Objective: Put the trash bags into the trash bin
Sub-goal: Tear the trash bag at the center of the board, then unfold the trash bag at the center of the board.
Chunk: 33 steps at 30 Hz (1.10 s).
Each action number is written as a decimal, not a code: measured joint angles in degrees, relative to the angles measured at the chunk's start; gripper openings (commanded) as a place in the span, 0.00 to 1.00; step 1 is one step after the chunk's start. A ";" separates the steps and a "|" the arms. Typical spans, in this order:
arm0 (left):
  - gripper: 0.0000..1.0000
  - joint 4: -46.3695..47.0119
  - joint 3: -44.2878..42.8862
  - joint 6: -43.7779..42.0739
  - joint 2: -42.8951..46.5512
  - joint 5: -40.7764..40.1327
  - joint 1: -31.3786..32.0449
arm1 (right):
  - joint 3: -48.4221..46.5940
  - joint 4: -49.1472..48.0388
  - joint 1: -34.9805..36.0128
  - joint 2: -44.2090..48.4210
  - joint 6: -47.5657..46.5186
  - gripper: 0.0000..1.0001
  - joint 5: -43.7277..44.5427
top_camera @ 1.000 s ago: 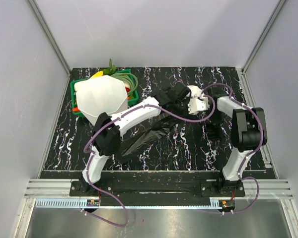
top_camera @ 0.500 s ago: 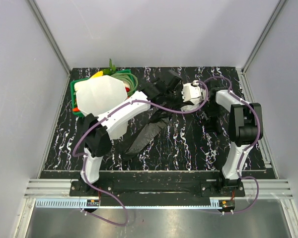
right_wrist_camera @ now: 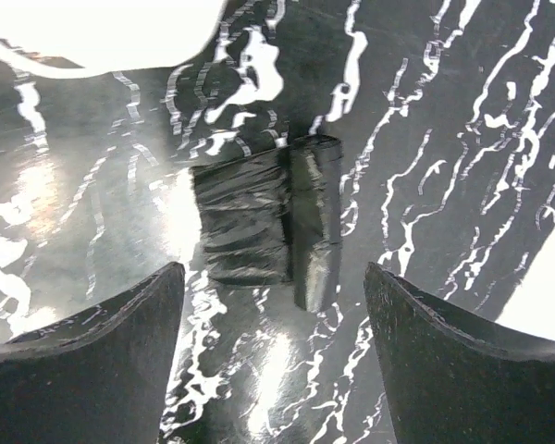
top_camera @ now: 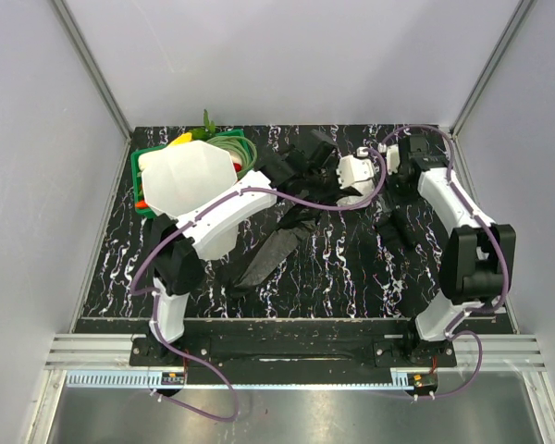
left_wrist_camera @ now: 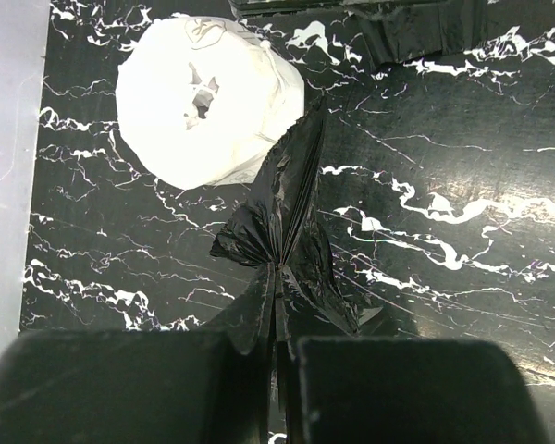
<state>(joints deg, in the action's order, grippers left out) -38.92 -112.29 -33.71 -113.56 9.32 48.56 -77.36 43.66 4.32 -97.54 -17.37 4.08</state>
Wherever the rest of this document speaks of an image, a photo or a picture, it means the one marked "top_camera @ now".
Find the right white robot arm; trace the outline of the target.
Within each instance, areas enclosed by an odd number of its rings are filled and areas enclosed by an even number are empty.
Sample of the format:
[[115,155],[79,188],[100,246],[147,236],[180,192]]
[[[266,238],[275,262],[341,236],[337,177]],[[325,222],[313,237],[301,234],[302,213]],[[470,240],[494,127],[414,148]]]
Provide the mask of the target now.
[[502,307],[512,283],[516,243],[512,225],[496,223],[477,206],[449,158],[428,154],[425,147],[426,137],[418,134],[381,146],[389,188],[401,198],[427,201],[448,234],[438,293],[413,319],[412,337],[401,345],[404,359],[415,366],[431,360],[434,343],[450,339],[466,317]]

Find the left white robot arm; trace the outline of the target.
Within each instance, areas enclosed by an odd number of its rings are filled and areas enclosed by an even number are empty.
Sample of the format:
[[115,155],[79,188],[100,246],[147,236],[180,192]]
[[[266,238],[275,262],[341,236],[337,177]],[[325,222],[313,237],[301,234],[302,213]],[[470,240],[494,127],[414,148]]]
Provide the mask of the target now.
[[245,219],[289,196],[287,217],[318,215],[340,196],[337,145],[317,134],[307,146],[270,151],[238,171],[233,155],[209,142],[171,145],[140,162],[145,202],[156,217],[150,231],[154,311],[150,354],[162,365],[177,362],[188,299],[204,280],[204,262],[236,246]]

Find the white translucent trash bin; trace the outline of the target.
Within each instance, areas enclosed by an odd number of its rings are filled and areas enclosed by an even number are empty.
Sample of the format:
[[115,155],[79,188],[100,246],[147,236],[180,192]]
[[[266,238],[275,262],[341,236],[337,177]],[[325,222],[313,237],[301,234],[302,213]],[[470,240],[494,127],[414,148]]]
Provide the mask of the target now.
[[207,142],[168,146],[152,157],[142,172],[142,186],[145,202],[156,214],[152,233],[162,240],[173,232],[171,221],[207,206],[237,182],[230,154]]

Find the black trash bag roll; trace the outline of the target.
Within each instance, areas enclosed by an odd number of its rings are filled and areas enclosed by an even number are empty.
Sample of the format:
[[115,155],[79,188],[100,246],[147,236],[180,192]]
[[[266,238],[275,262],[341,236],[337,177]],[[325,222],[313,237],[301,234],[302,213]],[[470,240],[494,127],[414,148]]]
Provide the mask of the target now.
[[407,251],[416,249],[418,240],[408,216],[408,209],[408,205],[396,205],[374,224],[375,232],[387,248],[403,248]]

